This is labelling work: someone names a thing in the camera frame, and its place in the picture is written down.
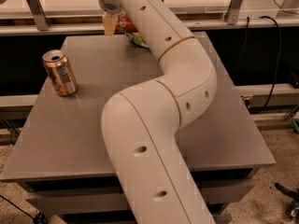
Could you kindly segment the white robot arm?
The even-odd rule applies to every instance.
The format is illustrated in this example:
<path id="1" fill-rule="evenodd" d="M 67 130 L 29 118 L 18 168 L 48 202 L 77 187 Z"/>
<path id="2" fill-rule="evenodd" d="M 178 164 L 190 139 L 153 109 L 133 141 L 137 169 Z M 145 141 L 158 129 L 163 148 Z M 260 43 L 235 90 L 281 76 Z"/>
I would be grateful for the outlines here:
<path id="1" fill-rule="evenodd" d="M 101 127 L 108 156 L 137 224 L 216 224 L 178 149 L 175 134 L 198 119 L 217 89 L 201 43 L 162 0 L 99 0 L 113 34 L 124 11 L 163 70 L 114 94 Z"/>

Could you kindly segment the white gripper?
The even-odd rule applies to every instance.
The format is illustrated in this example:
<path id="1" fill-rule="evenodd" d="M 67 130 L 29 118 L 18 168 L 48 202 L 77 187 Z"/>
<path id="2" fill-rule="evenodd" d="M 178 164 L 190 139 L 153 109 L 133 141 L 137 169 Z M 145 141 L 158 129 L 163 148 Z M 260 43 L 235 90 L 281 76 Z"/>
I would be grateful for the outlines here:
<path id="1" fill-rule="evenodd" d="M 118 16 L 122 11 L 119 0 L 98 0 L 100 8 L 106 13 L 103 15 L 105 35 L 114 35 L 118 23 Z"/>

